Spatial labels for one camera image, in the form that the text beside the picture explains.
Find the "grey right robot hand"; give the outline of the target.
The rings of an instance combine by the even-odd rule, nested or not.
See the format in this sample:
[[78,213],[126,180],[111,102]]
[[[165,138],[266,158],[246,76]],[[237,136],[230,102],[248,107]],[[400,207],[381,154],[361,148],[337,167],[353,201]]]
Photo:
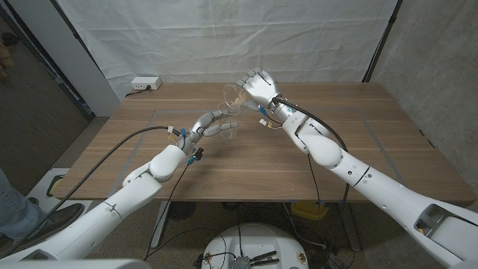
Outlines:
[[274,114],[281,123],[297,111],[290,106],[273,101],[275,97],[282,98],[282,93],[277,82],[263,69],[258,67],[248,69],[246,76],[238,79],[236,84],[246,92],[253,102]]

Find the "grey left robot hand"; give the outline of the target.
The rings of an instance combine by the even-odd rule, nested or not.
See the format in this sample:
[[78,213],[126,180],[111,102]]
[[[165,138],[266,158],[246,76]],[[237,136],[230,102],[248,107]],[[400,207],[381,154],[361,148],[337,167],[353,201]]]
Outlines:
[[230,117],[229,111],[213,111],[204,113],[198,120],[189,128],[186,135],[179,140],[178,148],[182,150],[185,155],[190,155],[196,144],[203,137],[212,137],[218,135],[220,132],[236,129],[239,126],[237,121],[232,123],[214,124],[218,120],[224,120]]

